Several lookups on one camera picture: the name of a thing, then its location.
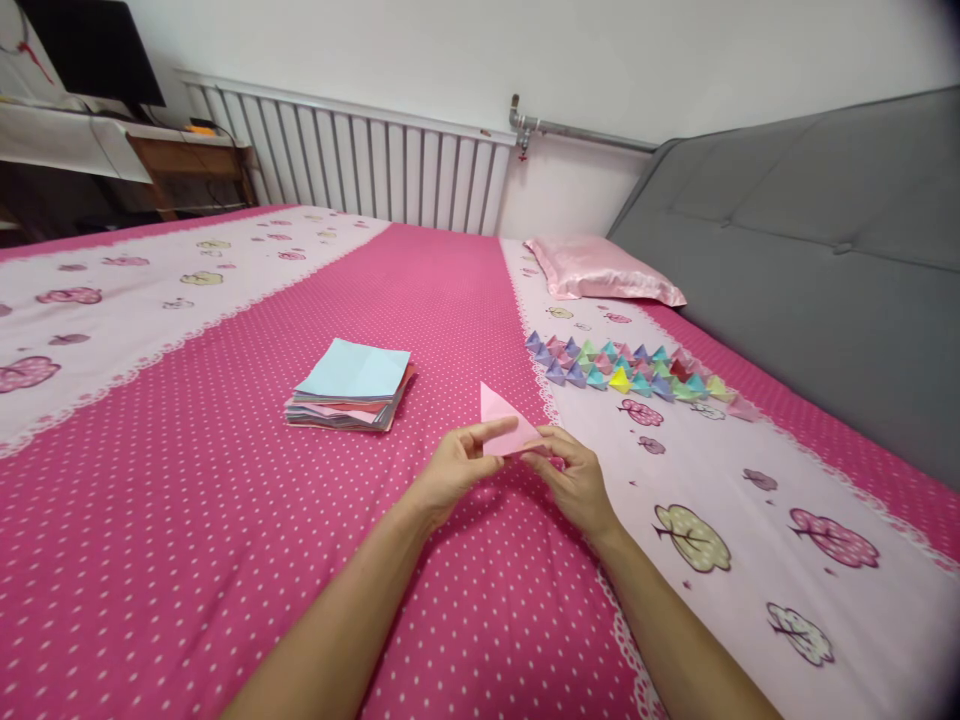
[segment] light pink stripe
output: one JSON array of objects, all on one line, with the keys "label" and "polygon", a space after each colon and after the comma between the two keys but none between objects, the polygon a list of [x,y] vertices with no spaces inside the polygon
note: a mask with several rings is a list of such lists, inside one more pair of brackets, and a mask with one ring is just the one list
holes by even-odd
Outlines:
[{"label": "light pink stripe", "polygon": [[649,300],[637,305],[778,427],[923,532],[934,549],[960,562],[960,495],[804,400],[671,308]]},{"label": "light pink stripe", "polygon": [[34,243],[32,245],[21,245],[14,248],[4,248],[0,250],[0,262],[15,260],[17,258],[33,257],[34,255],[49,255],[50,253],[64,252],[66,250],[82,250],[91,247],[109,247],[125,240],[136,240],[138,238],[154,237],[155,235],[166,235],[167,233],[178,232],[181,230],[194,230],[201,227],[210,227],[225,222],[241,220],[257,215],[266,215],[267,213],[283,210],[293,207],[292,205],[264,205],[263,207],[247,208],[246,210],[237,210],[224,215],[210,215],[209,217],[194,218],[192,220],[176,220],[174,222],[156,223],[154,225],[141,225],[139,227],[126,228],[125,230],[113,230],[105,233],[95,233],[93,235],[77,235],[72,238],[63,238],[62,240],[50,240],[48,242]]}]

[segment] white radiator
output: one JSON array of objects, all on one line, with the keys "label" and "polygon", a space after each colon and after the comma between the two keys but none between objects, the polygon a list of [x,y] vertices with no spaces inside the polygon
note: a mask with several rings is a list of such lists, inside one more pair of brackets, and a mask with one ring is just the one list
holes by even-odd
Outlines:
[{"label": "white radiator", "polygon": [[262,204],[493,235],[514,136],[179,71],[197,117],[256,150]]}]

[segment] computer monitor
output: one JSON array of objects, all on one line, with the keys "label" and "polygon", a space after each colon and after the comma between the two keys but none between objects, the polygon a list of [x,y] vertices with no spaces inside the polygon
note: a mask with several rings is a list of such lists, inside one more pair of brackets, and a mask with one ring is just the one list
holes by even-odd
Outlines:
[{"label": "computer monitor", "polygon": [[141,104],[166,105],[126,3],[17,1],[67,92],[119,100],[145,122]]}]

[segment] upholstered headboard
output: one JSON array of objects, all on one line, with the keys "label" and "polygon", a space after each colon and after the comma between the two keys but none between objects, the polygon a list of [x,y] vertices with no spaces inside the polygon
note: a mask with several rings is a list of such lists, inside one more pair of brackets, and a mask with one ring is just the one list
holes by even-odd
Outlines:
[{"label": "upholstered headboard", "polygon": [[960,489],[960,88],[671,141],[608,237],[685,317]]}]

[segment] pink pillow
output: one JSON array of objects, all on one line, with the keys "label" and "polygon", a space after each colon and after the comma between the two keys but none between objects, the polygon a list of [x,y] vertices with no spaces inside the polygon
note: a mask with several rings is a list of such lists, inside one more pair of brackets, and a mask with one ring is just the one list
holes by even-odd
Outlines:
[{"label": "pink pillow", "polygon": [[524,244],[537,257],[555,300],[629,297],[687,304],[680,288],[605,238],[544,235]]}]

